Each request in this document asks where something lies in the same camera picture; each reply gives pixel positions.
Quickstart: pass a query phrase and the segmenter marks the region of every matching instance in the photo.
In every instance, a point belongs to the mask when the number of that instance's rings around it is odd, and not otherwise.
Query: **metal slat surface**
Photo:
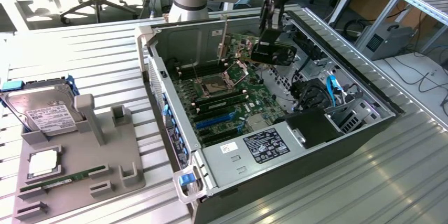
[[[40,60],[16,60],[9,65],[6,78],[41,80],[64,76],[68,72],[74,77],[80,93],[93,94],[96,113],[109,110],[117,104],[124,104],[130,109],[146,186],[42,223],[138,223],[141,220],[152,220],[154,223],[190,223],[186,206],[177,201],[169,160],[138,72],[133,26],[80,30],[81,33],[73,33],[76,30],[72,30],[16,36],[6,50],[13,49],[13,45],[22,45],[33,40],[40,44],[38,49],[33,49],[38,50],[36,53]],[[45,51],[54,42],[62,46]],[[21,53],[17,55],[21,59],[32,56],[26,50]],[[66,55],[69,61],[62,62],[61,55]],[[0,127],[0,222],[10,223],[22,140],[20,122],[9,110],[4,110]]]
[[[446,3],[445,0],[404,0],[418,8],[424,13],[433,17],[442,24],[448,25],[448,9],[440,5]]]
[[[406,97],[400,87],[384,73],[366,64],[358,52],[346,47],[342,39],[321,25],[316,16],[302,11],[301,18],[318,34],[330,42],[349,62],[365,76],[392,96],[405,110],[405,115],[381,132],[353,155],[314,172],[300,181],[266,195],[254,203],[218,218],[213,223],[442,223],[448,206],[448,136],[428,112]],[[89,26],[78,30],[54,29],[50,36],[65,38],[70,32],[76,36],[116,33],[133,29],[136,23],[117,26]],[[42,223],[190,223],[186,208],[178,203],[172,187],[172,170],[164,150],[148,99],[142,96],[137,78],[136,60],[82,65],[82,60],[106,58],[134,50],[132,45],[113,45],[76,54],[70,72],[80,83],[81,92],[96,93],[94,100],[100,113],[118,102],[132,110],[138,151],[145,168],[146,187],[128,195],[65,213]],[[24,62],[13,69],[30,67]],[[38,72],[42,77],[58,74]],[[0,223],[10,223],[10,193],[16,186],[14,169],[20,148],[20,126],[8,115],[0,119]]]

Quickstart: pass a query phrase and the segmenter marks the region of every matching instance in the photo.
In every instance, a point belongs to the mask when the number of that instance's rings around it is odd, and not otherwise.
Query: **floor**
[[[120,4],[118,0],[109,0],[110,2]],[[137,14],[142,11],[141,3],[142,0],[124,0],[125,1],[125,6],[136,10]],[[162,10],[166,11],[169,10],[166,8],[169,0],[160,0],[161,4],[160,6],[162,7]],[[308,7],[318,17],[325,18],[332,12],[332,6],[334,5],[337,0],[293,0],[290,3],[297,3],[302,7]],[[86,24],[94,24],[96,22],[96,17],[94,17],[94,11],[92,7],[85,7],[77,11],[76,14],[68,14],[66,18],[70,19],[70,23],[68,25],[62,24],[60,22],[60,17],[58,13],[70,7],[76,6],[77,0],[64,0],[60,2],[58,0],[49,0],[49,1],[25,1],[20,2],[20,6],[24,11],[24,15],[26,18],[26,24],[29,28],[33,29],[45,29],[45,28],[54,28],[54,27],[64,27],[64,26],[76,26],[76,25],[86,25]],[[261,6],[262,0],[252,0],[249,5],[238,5],[234,8],[248,8],[248,7],[257,7]],[[214,11],[220,10],[221,5],[220,3],[216,2],[209,2],[208,4],[208,10]],[[148,10],[142,11],[142,17],[146,18],[148,15]],[[116,10],[110,7],[104,6],[104,10],[101,11],[101,22],[116,22],[116,21],[122,21],[122,20],[129,20],[132,18],[132,15]],[[337,24],[336,29],[341,31],[344,24],[352,20],[361,18],[354,11],[348,9],[344,12],[344,15],[341,17],[341,20]],[[352,28],[354,31],[361,32],[358,27]],[[1,32],[8,32],[8,31],[14,31],[14,27],[10,23],[10,20],[8,18],[8,15],[0,5],[0,33]],[[417,48],[418,46],[424,45],[425,41],[430,38],[430,35],[437,31],[434,29],[429,36],[420,38],[418,43],[417,43]],[[442,35],[436,43],[436,45],[442,45],[444,41],[448,39],[448,34]],[[448,59],[448,54],[440,55],[440,53],[444,53],[442,51],[445,48],[438,47],[436,48],[430,53],[429,57],[436,61],[440,62],[440,59],[444,60],[445,57]]]

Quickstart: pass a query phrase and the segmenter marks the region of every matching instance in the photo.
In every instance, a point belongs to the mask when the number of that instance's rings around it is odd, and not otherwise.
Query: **hard drive label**
[[[258,164],[289,152],[274,128],[245,137],[242,140]]]
[[[52,132],[74,126],[74,120],[65,105],[25,111],[41,132]]]

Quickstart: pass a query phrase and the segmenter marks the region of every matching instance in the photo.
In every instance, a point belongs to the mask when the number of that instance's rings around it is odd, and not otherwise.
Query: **motherboard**
[[[265,128],[285,115],[285,108],[257,75],[270,67],[248,59],[257,38],[230,36],[225,58],[218,64],[190,66],[172,74],[202,147]]]

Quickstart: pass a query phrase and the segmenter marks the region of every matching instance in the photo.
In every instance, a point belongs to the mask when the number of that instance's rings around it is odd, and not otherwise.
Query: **blue cable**
[[[336,106],[336,99],[334,99],[334,94],[333,94],[333,88],[332,88],[332,86],[334,88],[337,88],[338,90],[342,90],[341,86],[337,83],[336,77],[334,76],[328,76],[326,77],[326,90],[328,90],[328,93],[329,93],[329,97],[330,97],[333,106]]]

